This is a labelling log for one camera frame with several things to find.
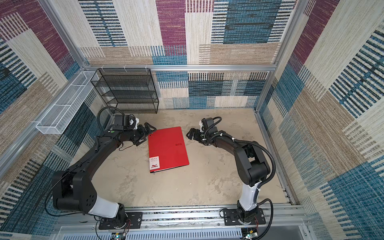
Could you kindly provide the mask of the red folder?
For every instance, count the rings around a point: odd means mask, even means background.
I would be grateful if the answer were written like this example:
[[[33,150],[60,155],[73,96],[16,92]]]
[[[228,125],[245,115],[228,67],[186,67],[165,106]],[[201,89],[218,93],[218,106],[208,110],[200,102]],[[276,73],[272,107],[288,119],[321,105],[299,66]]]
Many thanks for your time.
[[[149,135],[150,173],[189,165],[181,127],[160,129]]]

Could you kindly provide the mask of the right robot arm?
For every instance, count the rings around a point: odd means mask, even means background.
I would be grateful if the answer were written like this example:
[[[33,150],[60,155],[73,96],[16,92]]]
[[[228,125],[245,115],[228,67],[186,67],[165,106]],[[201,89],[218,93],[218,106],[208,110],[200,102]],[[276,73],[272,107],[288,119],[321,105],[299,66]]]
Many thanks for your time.
[[[234,138],[217,125],[222,117],[203,118],[199,129],[191,128],[186,134],[204,146],[214,146],[232,154],[238,175],[243,182],[242,194],[237,203],[240,224],[250,224],[260,212],[258,197],[261,187],[270,182],[276,174],[276,161],[271,153],[259,143]]]

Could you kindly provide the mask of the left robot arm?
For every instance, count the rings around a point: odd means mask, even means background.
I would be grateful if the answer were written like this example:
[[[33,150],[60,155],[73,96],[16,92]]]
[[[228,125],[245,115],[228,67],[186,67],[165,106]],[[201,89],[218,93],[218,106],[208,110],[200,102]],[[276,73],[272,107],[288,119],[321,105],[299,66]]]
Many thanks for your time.
[[[104,127],[99,119],[106,108],[99,111],[97,123],[101,134],[95,137],[94,146],[80,160],[66,170],[54,173],[49,197],[53,207],[63,211],[62,216],[91,215],[119,229],[128,221],[125,207],[100,197],[92,183],[93,176],[111,153],[123,147],[124,142],[137,147],[157,129],[149,123],[141,125],[134,115],[125,115],[116,107],[112,109],[118,114],[115,122]]]

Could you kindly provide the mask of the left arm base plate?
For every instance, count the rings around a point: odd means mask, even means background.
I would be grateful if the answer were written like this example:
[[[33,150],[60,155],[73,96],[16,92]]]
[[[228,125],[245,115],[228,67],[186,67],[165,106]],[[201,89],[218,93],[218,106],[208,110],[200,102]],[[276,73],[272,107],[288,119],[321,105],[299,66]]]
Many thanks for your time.
[[[127,212],[125,216],[118,214],[115,218],[102,218],[98,230],[130,230],[139,229],[142,224],[143,212]]]

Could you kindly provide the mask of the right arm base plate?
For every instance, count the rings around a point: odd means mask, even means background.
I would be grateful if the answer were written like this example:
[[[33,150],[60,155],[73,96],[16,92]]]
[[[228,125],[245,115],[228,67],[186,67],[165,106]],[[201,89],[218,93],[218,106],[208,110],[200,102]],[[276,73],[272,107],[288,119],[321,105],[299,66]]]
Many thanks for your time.
[[[259,207],[248,212],[244,212],[242,209],[223,208],[219,211],[219,215],[224,219],[226,226],[266,224],[263,209]]]

